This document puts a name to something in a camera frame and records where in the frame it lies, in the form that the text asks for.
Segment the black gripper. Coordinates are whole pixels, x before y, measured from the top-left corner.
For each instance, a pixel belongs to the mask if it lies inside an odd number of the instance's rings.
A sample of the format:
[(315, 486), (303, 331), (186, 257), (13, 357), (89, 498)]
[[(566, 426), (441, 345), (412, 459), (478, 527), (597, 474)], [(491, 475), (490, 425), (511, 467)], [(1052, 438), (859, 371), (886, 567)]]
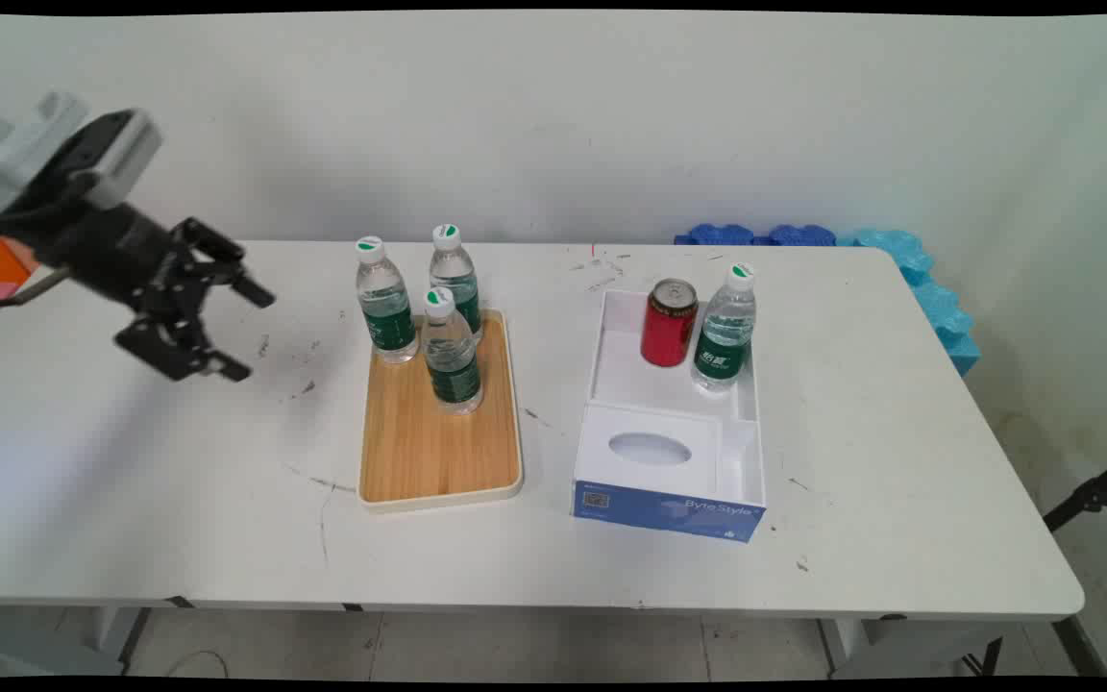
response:
[(227, 285), (259, 309), (276, 302), (272, 290), (246, 267), (242, 246), (197, 218), (187, 218), (180, 231), (166, 231), (130, 203), (110, 210), (71, 203), (44, 213), (56, 203), (54, 197), (19, 202), (21, 211), (34, 214), (19, 225), (19, 241), (52, 270), (19, 293), (21, 304), (74, 281), (128, 308), (132, 323), (114, 335), (115, 345), (168, 380), (218, 374), (244, 382), (251, 376), (252, 368), (216, 349), (196, 321), (213, 285)]

